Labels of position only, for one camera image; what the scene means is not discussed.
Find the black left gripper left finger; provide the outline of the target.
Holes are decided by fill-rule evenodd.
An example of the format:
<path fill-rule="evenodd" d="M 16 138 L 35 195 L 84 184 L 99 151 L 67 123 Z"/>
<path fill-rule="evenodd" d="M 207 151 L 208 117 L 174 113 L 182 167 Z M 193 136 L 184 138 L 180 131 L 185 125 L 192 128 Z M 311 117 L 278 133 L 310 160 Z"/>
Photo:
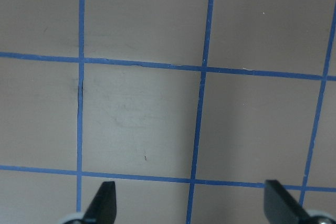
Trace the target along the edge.
<path fill-rule="evenodd" d="M 81 219 L 82 223 L 114 224 L 116 220 L 115 182 L 103 182 Z"/>

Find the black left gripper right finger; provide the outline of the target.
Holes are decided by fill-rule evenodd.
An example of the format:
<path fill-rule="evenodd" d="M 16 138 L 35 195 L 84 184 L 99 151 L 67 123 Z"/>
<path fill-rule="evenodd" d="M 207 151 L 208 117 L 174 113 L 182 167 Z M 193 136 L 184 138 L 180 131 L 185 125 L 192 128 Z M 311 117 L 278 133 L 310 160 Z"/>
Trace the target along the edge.
<path fill-rule="evenodd" d="M 264 214 L 271 224 L 307 223 L 309 214 L 277 180 L 266 180 Z"/>

